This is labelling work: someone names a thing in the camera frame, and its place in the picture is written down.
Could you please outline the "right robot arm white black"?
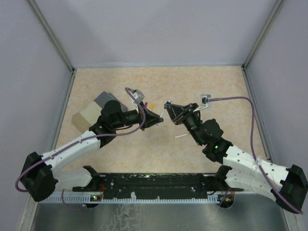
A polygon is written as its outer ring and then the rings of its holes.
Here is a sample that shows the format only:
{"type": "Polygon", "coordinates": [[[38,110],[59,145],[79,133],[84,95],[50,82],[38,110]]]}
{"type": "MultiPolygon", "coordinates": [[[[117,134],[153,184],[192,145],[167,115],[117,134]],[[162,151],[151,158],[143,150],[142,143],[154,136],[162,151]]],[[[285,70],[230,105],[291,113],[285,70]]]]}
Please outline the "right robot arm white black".
{"type": "Polygon", "coordinates": [[[195,142],[205,146],[203,154],[221,164],[215,185],[224,191],[229,187],[263,195],[281,208],[302,214],[308,193],[308,180],[297,165],[279,166],[241,150],[222,137],[223,130],[215,119],[203,122],[198,104],[186,106],[166,103],[164,108],[175,125],[184,125],[195,142]]]}

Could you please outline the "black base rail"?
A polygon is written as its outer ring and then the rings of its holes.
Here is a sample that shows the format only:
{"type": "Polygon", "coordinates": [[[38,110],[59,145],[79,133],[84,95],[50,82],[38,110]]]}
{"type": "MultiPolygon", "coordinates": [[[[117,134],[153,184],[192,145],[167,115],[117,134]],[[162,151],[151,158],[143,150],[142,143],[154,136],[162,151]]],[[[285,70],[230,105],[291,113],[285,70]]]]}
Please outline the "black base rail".
{"type": "Polygon", "coordinates": [[[226,191],[229,187],[213,174],[203,173],[101,173],[87,186],[74,192],[98,192],[104,199],[206,199],[208,192],[226,191]]]}

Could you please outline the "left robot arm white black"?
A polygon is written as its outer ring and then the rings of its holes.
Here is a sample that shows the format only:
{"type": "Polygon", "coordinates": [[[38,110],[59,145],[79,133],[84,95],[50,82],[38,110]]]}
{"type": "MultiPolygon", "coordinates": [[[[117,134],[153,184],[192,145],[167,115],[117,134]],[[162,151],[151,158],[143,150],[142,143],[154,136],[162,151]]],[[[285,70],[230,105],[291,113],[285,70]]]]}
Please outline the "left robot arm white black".
{"type": "Polygon", "coordinates": [[[94,191],[99,188],[100,179],[92,167],[73,171],[65,171],[64,168],[85,154],[109,144],[119,135],[119,129],[137,125],[138,129],[145,130],[163,121],[160,115],[147,109],[143,102],[137,103],[135,109],[123,112],[118,101],[108,101],[97,122],[81,136],[47,153],[30,153],[15,187],[21,191],[21,183],[23,191],[29,193],[36,202],[47,199],[55,191],[74,188],[94,191]]]}

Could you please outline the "folded grey beige cloth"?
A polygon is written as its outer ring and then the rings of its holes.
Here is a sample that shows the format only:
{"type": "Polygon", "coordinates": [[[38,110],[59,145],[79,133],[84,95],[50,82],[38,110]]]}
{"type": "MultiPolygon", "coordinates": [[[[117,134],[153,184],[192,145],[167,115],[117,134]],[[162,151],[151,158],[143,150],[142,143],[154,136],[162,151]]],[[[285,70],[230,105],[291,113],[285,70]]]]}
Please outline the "folded grey beige cloth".
{"type": "MultiPolygon", "coordinates": [[[[84,133],[85,131],[89,130],[89,127],[91,127],[97,122],[98,117],[101,115],[101,110],[110,100],[116,100],[120,102],[110,92],[103,91],[96,99],[94,99],[94,101],[92,101],[84,109],[75,113],[72,116],[72,124],[81,133],[84,133]]],[[[123,112],[126,112],[128,110],[128,108],[122,102],[120,102],[120,105],[123,112]]]]}

